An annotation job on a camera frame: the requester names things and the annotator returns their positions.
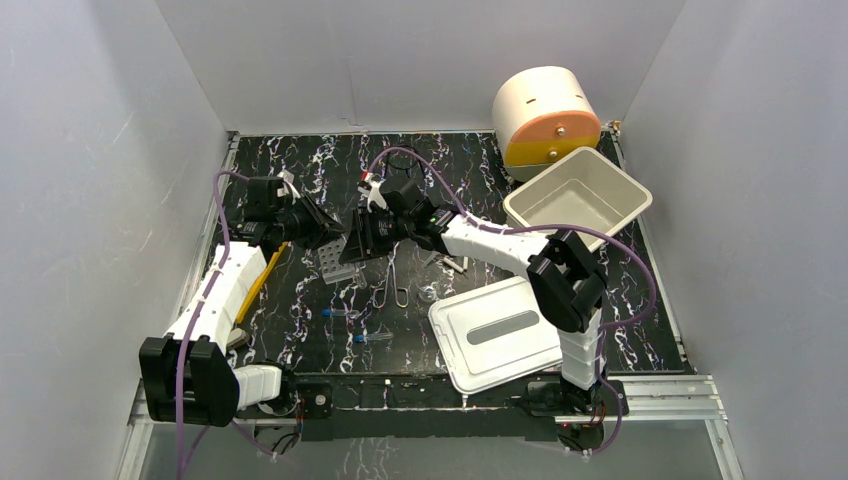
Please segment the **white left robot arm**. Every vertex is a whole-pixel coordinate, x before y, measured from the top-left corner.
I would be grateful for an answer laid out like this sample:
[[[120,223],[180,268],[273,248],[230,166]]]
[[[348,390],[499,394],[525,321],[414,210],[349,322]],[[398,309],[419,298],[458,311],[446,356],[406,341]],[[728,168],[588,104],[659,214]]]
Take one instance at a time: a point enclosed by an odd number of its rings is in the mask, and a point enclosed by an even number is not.
[[[217,208],[223,241],[196,292],[162,336],[140,347],[142,386],[155,421],[224,427],[257,404],[275,416],[297,407],[299,391],[286,367],[233,368],[228,339],[286,246],[316,250],[341,239],[344,228],[283,177],[240,179],[246,186],[241,217],[230,221]]]

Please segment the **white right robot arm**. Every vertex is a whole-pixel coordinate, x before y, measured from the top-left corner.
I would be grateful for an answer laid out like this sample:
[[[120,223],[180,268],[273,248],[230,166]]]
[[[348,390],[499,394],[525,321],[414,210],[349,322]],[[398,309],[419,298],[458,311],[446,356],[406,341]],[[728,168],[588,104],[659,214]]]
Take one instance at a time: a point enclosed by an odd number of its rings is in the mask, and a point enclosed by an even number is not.
[[[413,181],[362,183],[365,205],[353,213],[339,261],[387,256],[403,240],[451,257],[470,257],[528,282],[535,306],[561,347],[559,407],[590,413],[603,399],[600,342],[607,276],[579,235],[566,227],[510,229],[455,205],[434,204]]]

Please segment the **blue capped tube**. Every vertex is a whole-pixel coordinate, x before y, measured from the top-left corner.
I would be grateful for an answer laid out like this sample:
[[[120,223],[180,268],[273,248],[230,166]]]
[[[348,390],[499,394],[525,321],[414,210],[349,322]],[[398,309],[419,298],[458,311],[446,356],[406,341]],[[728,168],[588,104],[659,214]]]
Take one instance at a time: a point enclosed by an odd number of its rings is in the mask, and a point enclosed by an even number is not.
[[[393,338],[394,335],[391,332],[376,332],[364,335],[356,335],[354,337],[354,342],[357,344],[364,344],[370,342],[391,340]]]
[[[361,311],[355,309],[326,308],[322,310],[322,315],[328,318],[356,318],[360,314]]]

